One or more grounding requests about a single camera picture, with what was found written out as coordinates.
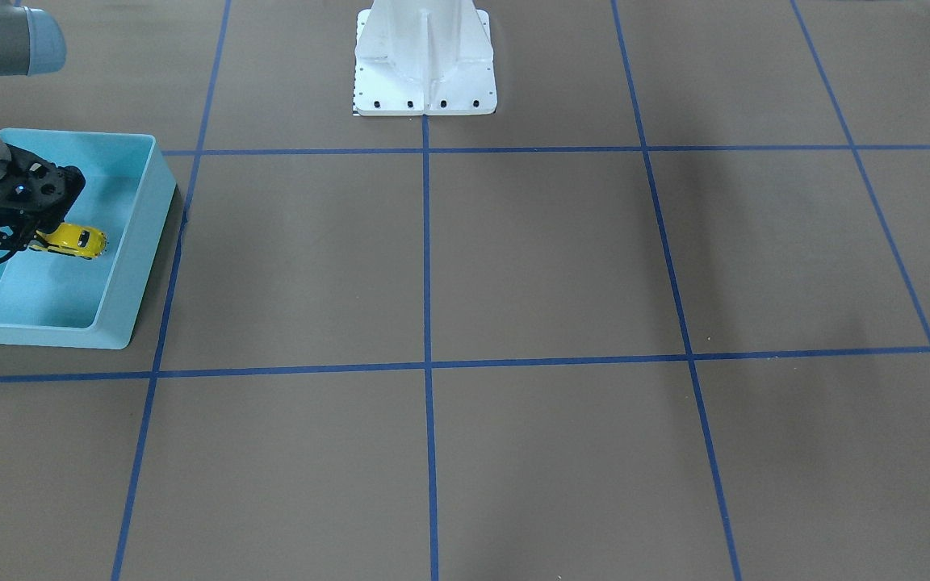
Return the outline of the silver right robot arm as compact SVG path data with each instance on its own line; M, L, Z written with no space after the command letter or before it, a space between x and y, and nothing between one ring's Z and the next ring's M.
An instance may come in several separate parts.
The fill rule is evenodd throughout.
M0 1L0 77L55 73L67 54L55 15ZM0 251L47 250L65 239L66 216L85 184L78 168L48 161L0 136Z

